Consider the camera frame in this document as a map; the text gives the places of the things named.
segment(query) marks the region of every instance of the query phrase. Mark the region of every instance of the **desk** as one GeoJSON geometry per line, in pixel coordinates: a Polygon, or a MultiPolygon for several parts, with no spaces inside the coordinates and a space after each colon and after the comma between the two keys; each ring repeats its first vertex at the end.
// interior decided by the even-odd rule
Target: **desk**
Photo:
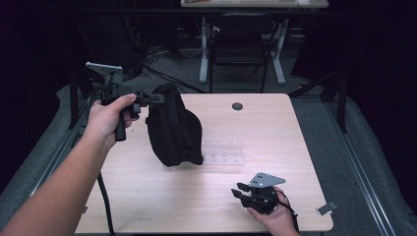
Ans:
{"type": "MultiPolygon", "coordinates": [[[[281,9],[318,9],[328,6],[327,0],[198,0],[194,3],[186,3],[181,0],[181,6],[186,8],[281,8],[281,9]]],[[[279,56],[282,50],[284,38],[286,36],[288,20],[284,20],[279,24],[277,36],[277,45],[275,51],[271,54],[272,65],[275,69],[276,80],[279,85],[285,85],[285,79],[282,72],[279,56]]],[[[207,82],[208,74],[208,52],[207,52],[207,23],[206,19],[202,20],[202,66],[200,70],[200,83],[207,82]]]]}
{"type": "MultiPolygon", "coordinates": [[[[203,140],[243,141],[241,165],[165,167],[149,143],[145,117],[127,129],[102,168],[120,233],[265,232],[230,189],[265,172],[286,179],[280,185],[299,214],[301,231],[328,231],[330,215],[316,208],[326,201],[286,94],[183,94],[186,107],[203,125],[203,140]],[[240,102],[243,109],[232,109],[240,102]]],[[[108,232],[104,203],[95,185],[77,233],[108,232]]]]}

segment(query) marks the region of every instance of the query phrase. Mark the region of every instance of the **white table leg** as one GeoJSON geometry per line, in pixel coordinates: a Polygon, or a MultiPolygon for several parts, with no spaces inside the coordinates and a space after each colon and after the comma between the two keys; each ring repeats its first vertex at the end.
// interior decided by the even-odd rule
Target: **white table leg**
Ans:
{"type": "Polygon", "coordinates": [[[208,81],[208,35],[207,35],[206,18],[202,18],[202,66],[200,67],[200,83],[205,84],[208,81]]]}
{"type": "Polygon", "coordinates": [[[285,85],[285,78],[282,72],[281,64],[279,62],[279,55],[281,54],[281,51],[282,51],[282,45],[284,43],[287,29],[288,29],[288,19],[285,19],[281,24],[279,24],[279,28],[277,32],[278,43],[276,44],[275,52],[272,53],[271,55],[273,68],[275,69],[276,79],[278,81],[278,84],[282,86],[285,85]]]}

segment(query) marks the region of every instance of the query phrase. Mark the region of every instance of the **black fabric object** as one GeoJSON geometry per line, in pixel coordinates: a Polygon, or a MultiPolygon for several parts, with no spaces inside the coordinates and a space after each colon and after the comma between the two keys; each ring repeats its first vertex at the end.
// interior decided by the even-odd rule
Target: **black fabric object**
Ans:
{"type": "Polygon", "coordinates": [[[149,106],[146,119],[153,152],[168,167],[184,161],[202,165],[203,128],[199,118],[185,108],[174,84],[161,85],[152,94],[165,96],[165,104],[149,106]]]}

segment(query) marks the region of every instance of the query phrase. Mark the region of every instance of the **black chair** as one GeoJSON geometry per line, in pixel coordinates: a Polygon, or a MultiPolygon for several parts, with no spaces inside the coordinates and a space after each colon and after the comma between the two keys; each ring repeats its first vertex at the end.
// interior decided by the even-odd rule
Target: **black chair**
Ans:
{"type": "Polygon", "coordinates": [[[214,66],[255,67],[255,72],[264,67],[261,85],[264,92],[270,50],[278,29],[275,18],[265,14],[225,14],[212,19],[210,28],[209,92],[212,93],[214,66]]]}

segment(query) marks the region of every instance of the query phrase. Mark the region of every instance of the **gray carpet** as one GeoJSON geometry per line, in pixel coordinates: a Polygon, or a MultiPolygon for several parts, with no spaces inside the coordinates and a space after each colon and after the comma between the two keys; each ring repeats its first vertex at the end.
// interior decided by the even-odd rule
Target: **gray carpet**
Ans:
{"type": "MultiPolygon", "coordinates": [[[[281,55],[281,63],[287,84],[279,86],[272,67],[269,67],[265,92],[290,93],[298,89],[299,85],[309,82],[304,78],[290,76],[292,65],[301,45],[302,41],[297,39],[289,38],[286,41],[281,55]]],[[[187,55],[193,54],[193,51],[184,51],[184,53],[186,52],[187,55]]],[[[153,59],[149,65],[157,71],[200,89],[209,90],[208,85],[199,83],[200,56],[188,57],[181,53],[166,52],[155,55],[153,59]]],[[[214,85],[215,92],[257,92],[259,83],[245,80],[245,75],[248,73],[245,72],[238,78],[234,78],[241,80],[242,83],[239,84],[225,83],[224,79],[228,75],[231,75],[230,72],[216,70],[214,79],[218,83],[214,85]]],[[[148,75],[148,72],[144,71],[138,78],[126,82],[124,88],[129,91],[151,92],[156,86],[163,83],[165,80],[155,75],[148,75]]],[[[182,92],[195,91],[184,88],[182,92]]],[[[370,211],[368,200],[364,197],[363,190],[353,174],[349,153],[340,137],[338,128],[333,125],[332,119],[334,117],[329,112],[332,110],[332,104],[321,103],[318,99],[320,92],[321,88],[314,88],[303,97],[293,98],[292,102],[325,198],[328,202],[335,201],[339,205],[332,215],[334,227],[326,235],[381,235],[378,224],[370,211]]],[[[61,106],[55,119],[0,196],[0,228],[3,228],[17,208],[30,195],[60,146],[71,142],[67,130],[70,124],[68,87],[61,89],[58,95],[61,99],[61,106]]],[[[417,235],[416,217],[411,214],[411,210],[401,198],[372,130],[363,118],[360,109],[350,99],[347,102],[346,127],[348,133],[343,136],[354,146],[369,181],[372,183],[381,205],[386,210],[393,230],[397,235],[417,235]]],[[[302,235],[319,234],[302,233],[302,235]]]]}

